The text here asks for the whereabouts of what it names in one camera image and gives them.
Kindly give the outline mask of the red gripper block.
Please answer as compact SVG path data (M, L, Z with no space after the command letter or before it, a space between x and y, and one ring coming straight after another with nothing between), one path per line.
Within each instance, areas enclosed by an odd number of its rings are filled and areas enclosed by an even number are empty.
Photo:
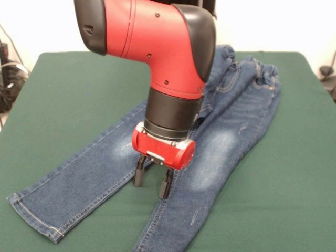
M143 122L139 122L132 134L132 146L142 154L137 162L133 185L135 187L142 186L147 166L146 156L149 156L159 164L170 167L166 171L159 193L160 199L167 199L173 181L173 169L181 170L189 164L195 153L196 142L189 138L183 141L157 138L145 130Z

